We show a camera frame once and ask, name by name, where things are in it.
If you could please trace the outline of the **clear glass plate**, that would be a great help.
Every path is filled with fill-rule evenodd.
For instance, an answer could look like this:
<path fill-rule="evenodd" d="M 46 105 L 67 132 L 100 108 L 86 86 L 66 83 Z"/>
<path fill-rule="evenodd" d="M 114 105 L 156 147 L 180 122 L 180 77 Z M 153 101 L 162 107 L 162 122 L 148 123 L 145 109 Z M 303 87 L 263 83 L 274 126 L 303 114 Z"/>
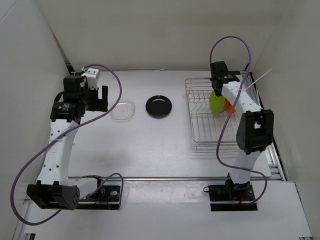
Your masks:
<path fill-rule="evenodd" d="M 122 98 L 110 112 L 110 117 L 116 123 L 125 123 L 134 118 L 135 112 L 135 103 L 130 99 Z"/>

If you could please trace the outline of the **black plate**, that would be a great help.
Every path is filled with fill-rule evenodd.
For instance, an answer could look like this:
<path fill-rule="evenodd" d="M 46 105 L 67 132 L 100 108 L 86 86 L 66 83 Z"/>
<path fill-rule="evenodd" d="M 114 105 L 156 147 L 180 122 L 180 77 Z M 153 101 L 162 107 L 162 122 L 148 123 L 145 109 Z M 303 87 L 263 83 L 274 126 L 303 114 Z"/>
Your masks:
<path fill-rule="evenodd" d="M 145 104 L 147 113 L 156 119 L 162 119 L 168 116 L 172 107 L 171 100 L 163 95 L 154 95 L 150 97 Z"/>

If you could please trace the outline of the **lime green plate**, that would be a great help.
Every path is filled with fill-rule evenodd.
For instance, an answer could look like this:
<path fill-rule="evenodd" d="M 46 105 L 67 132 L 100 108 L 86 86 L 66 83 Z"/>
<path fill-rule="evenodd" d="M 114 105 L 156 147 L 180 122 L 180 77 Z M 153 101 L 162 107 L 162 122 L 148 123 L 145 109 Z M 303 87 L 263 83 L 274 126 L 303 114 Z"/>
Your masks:
<path fill-rule="evenodd" d="M 209 108 L 213 114 L 219 114 L 226 110 L 226 98 L 223 96 L 217 96 L 215 91 L 211 92 L 209 97 Z"/>

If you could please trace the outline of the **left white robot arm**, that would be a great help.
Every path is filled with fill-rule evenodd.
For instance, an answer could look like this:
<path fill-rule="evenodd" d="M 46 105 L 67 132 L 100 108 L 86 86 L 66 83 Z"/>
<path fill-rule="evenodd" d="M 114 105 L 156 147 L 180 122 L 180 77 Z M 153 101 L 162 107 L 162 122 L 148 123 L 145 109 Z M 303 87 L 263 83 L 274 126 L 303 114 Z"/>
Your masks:
<path fill-rule="evenodd" d="M 45 154 L 42 169 L 35 184 L 27 186 L 27 195 L 41 209 L 75 210 L 81 198 L 80 189 L 69 184 L 69 162 L 81 118 L 86 111 L 108 110 L 108 87 L 102 87 L 99 98 L 99 73 L 84 73 L 63 79 L 63 91 L 54 101 L 50 113 L 52 144 Z"/>

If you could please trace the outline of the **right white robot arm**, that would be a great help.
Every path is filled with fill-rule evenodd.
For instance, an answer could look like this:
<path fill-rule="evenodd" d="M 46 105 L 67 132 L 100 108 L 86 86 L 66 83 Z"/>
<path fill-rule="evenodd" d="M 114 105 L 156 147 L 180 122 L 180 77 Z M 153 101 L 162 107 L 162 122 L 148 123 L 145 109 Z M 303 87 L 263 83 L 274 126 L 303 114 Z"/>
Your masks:
<path fill-rule="evenodd" d="M 228 174 L 224 193 L 230 200 L 238 199 L 250 185 L 250 171 L 260 154 L 273 142 L 274 113 L 263 109 L 241 89 L 242 81 L 232 74 L 224 61 L 210 64 L 211 85 L 214 93 L 226 98 L 240 114 L 236 132 L 239 152 L 235 167 Z"/>

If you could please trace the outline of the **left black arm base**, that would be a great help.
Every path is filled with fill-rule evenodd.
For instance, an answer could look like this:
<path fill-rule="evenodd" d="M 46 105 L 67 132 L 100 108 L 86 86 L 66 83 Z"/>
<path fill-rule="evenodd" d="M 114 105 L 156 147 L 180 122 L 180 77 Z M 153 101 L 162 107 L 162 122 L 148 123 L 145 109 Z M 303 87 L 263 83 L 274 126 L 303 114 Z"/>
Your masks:
<path fill-rule="evenodd" d="M 99 200 L 94 198 L 83 199 L 79 202 L 77 210 L 119 210 L 120 193 L 122 187 L 120 185 L 105 185 L 103 187 L 104 194 Z"/>

